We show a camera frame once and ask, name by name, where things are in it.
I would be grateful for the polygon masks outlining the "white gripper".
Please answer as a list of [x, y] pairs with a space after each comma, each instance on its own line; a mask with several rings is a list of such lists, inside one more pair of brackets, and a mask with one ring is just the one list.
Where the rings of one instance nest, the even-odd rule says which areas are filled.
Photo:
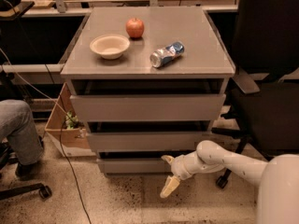
[[171, 172], [174, 176], [169, 176], [162, 188], [160, 193], [161, 198], [167, 198], [180, 184], [180, 180], [186, 180], [192, 177], [186, 168], [185, 161], [186, 156], [180, 155], [177, 157], [172, 157], [170, 155], [163, 155], [161, 157], [163, 161], [166, 161], [168, 164], [171, 164]]

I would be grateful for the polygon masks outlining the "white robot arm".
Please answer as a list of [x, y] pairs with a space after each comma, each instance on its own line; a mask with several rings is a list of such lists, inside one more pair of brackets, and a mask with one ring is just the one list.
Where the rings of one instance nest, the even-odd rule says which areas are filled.
[[226, 168], [258, 188], [256, 224], [299, 224], [298, 154], [260, 161], [205, 140], [194, 152], [175, 158], [163, 155], [162, 159], [172, 172], [160, 193], [162, 198], [168, 197], [182, 180]]

